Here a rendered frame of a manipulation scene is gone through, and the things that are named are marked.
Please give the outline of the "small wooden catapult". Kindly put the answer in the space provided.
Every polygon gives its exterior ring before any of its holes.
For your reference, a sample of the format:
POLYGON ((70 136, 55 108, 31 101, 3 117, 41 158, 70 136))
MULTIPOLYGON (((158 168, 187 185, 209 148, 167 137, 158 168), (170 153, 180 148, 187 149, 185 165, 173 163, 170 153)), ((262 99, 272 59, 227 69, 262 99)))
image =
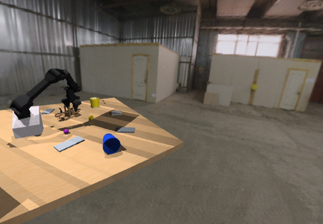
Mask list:
MULTIPOLYGON (((61 108, 59 108, 60 110, 61 110, 61 108)), ((65 106, 64 105, 64 111, 65 112, 63 112, 62 110, 60 111, 61 113, 57 113, 57 114, 55 114, 55 117, 57 118, 57 117, 59 117, 60 119, 63 119, 63 120, 67 120, 67 119, 71 119, 71 118, 73 118, 73 117, 75 117, 75 116, 78 116, 78 115, 80 115, 79 113, 77 113, 77 112, 74 112, 74 109, 73 108, 70 108, 69 106, 65 106), (66 111, 66 107, 68 108, 68 110, 66 111), (72 112, 71 112, 72 111, 72 112), (67 112, 69 112, 68 114, 67 114, 67 112), (65 114, 65 115, 63 115, 63 114, 65 114)))

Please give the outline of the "yellow cup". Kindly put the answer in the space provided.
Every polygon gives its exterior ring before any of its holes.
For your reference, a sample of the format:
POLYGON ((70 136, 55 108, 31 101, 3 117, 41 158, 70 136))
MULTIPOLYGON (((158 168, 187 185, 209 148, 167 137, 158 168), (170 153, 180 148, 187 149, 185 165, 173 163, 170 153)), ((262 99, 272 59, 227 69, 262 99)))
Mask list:
POLYGON ((99 108, 99 98, 92 97, 90 98, 91 108, 99 108))

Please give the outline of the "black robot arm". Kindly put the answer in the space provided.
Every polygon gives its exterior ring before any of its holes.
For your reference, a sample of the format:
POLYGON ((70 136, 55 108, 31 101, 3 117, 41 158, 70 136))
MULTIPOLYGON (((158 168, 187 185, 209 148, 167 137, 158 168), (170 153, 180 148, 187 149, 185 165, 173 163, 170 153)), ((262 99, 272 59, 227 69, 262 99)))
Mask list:
POLYGON ((10 105, 10 109, 14 111, 14 114, 18 119, 25 119, 31 117, 30 107, 34 105, 33 100, 41 94, 49 85, 57 83, 62 80, 67 80, 69 87, 65 87, 67 95, 72 95, 81 91, 80 85, 78 85, 70 73, 62 69, 49 69, 45 78, 32 88, 27 94, 18 96, 10 105))

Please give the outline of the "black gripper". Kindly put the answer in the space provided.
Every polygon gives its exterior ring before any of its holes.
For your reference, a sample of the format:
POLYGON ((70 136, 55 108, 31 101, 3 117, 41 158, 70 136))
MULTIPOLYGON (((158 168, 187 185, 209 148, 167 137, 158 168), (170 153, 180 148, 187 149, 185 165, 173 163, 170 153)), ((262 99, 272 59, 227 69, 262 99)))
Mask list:
POLYGON ((62 99, 62 102, 65 106, 69 106, 70 107, 70 103, 72 103, 74 111, 77 111, 78 106, 81 105, 81 101, 75 101, 74 99, 74 94, 72 95, 66 95, 67 98, 62 99))

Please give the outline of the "blue open cylinder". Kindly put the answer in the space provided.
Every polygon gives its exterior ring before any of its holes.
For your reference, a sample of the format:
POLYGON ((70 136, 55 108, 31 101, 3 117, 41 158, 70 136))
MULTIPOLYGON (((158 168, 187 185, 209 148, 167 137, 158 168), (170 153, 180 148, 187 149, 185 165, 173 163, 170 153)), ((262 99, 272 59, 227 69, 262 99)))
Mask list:
POLYGON ((119 139, 117 139, 112 134, 104 135, 102 145, 103 145, 103 150, 106 154, 113 154, 117 152, 121 147, 121 143, 119 139))

